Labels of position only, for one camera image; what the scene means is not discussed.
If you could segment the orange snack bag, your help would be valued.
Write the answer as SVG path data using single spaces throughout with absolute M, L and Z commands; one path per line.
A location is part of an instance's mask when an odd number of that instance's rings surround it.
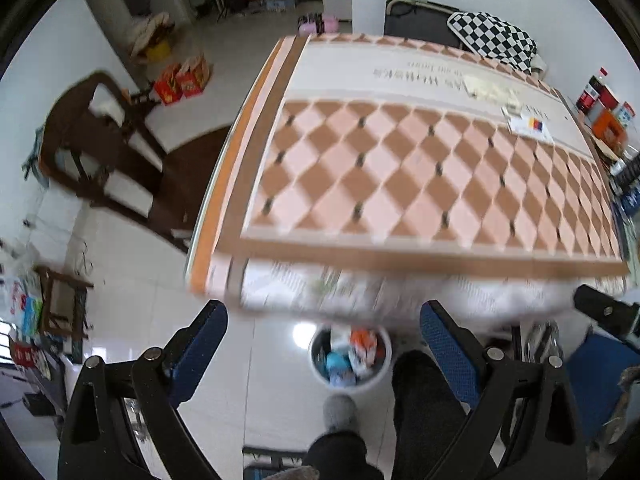
M 371 367 L 378 353 L 378 337 L 374 330 L 352 330 L 349 336 L 349 356 L 359 365 Z

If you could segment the white round trash bin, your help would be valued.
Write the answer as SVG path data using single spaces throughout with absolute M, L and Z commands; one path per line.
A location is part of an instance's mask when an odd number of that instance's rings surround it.
M 350 325 L 320 326 L 308 344 L 308 360 L 311 373 L 326 388 L 339 393 L 363 393 L 374 388 L 390 371 L 393 347 L 388 331 L 381 327 L 363 328 L 374 330 L 378 337 L 378 353 L 375 363 L 371 367 L 359 365 L 349 356 L 349 336 L 352 330 L 358 328 Z M 330 352 L 343 353 L 348 356 L 350 369 L 357 376 L 355 387 L 337 389 L 329 384 L 329 373 L 326 371 L 326 356 Z

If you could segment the grey fuzzy left slipper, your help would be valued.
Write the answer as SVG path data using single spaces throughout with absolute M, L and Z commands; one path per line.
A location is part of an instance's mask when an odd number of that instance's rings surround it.
M 359 431 L 358 410 L 347 394 L 332 394 L 323 403 L 326 432 Z

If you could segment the blue cartoon pouch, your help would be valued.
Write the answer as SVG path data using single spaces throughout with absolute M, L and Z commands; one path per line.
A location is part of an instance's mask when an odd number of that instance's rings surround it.
M 329 384 L 332 388 L 345 389 L 355 387 L 357 376 L 350 368 L 331 368 Z

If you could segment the orange box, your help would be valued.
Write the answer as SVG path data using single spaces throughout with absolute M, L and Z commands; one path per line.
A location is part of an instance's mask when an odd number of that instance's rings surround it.
M 607 108 L 602 110 L 592 124 L 592 133 L 612 151 L 621 150 L 627 141 L 625 128 Z

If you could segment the teal round pouch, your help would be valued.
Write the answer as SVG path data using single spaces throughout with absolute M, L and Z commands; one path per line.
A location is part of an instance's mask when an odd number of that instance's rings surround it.
M 348 356 L 343 353 L 330 352 L 326 356 L 326 371 L 329 374 L 341 373 L 345 370 L 350 370 L 350 363 Z

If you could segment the cola bottle red label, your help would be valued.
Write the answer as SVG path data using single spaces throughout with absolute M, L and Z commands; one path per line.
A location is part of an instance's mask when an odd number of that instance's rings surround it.
M 593 108 L 593 105 L 596 104 L 597 100 L 600 99 L 600 95 L 606 84 L 605 79 L 607 76 L 608 71 L 604 67 L 601 67 L 600 70 L 598 70 L 597 73 L 592 75 L 588 80 L 584 90 L 582 90 L 582 94 L 576 101 L 576 107 L 580 112 L 582 112 L 582 114 L 587 115 Z

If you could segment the white card with flag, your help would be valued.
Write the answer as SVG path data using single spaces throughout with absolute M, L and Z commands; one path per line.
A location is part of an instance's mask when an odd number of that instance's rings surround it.
M 509 131 L 514 136 L 521 136 L 542 144 L 554 144 L 547 125 L 541 119 L 522 113 L 518 114 L 516 109 L 510 106 L 504 106 L 502 112 Z

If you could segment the cream paper booklet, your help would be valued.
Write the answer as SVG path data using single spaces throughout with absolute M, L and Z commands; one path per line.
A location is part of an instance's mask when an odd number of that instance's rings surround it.
M 503 84 L 471 75 L 463 77 L 464 88 L 474 99 L 484 100 L 500 106 L 520 107 L 521 101 L 515 91 Z

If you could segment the dark wooden chair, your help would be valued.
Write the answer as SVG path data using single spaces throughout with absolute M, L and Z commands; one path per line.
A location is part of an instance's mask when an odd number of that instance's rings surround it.
M 131 103 L 111 75 L 98 70 L 52 106 L 38 165 L 91 207 L 113 211 L 185 254 L 231 127 L 209 130 L 168 152 L 146 125 L 150 110 Z M 137 211 L 107 192 L 111 174 L 148 192 L 149 211 Z

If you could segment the checkered pink tablecloth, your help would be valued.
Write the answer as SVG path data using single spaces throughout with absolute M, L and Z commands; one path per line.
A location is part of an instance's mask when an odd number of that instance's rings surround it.
M 514 136 L 471 75 L 515 91 Z M 192 292 L 252 310 L 400 321 L 555 310 L 629 282 L 585 125 L 542 81 L 397 37 L 280 39 L 236 116 L 186 260 Z

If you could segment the black white checkered cloth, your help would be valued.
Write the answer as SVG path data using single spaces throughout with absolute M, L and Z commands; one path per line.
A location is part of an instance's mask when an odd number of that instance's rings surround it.
M 471 52 L 530 75 L 537 44 L 529 34 L 486 12 L 454 12 L 447 27 Z

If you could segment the red gift box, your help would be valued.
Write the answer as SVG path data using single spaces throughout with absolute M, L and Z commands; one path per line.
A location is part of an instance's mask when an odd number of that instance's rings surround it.
M 183 63 L 168 65 L 153 82 L 153 89 L 164 105 L 202 94 L 212 70 L 204 55 L 194 55 Z

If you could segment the yellow bucket with cloth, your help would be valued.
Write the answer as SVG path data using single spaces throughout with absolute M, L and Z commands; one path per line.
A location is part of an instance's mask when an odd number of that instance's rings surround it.
M 155 48 L 174 29 L 175 22 L 166 11 L 134 18 L 126 31 L 126 49 L 130 60 L 146 63 L 146 51 Z

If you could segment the dark folding bed frame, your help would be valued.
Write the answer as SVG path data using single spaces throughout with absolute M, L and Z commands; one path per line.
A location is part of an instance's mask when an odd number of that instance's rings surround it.
M 416 39 L 467 51 L 449 29 L 448 18 L 459 9 L 428 0 L 386 0 L 384 35 Z

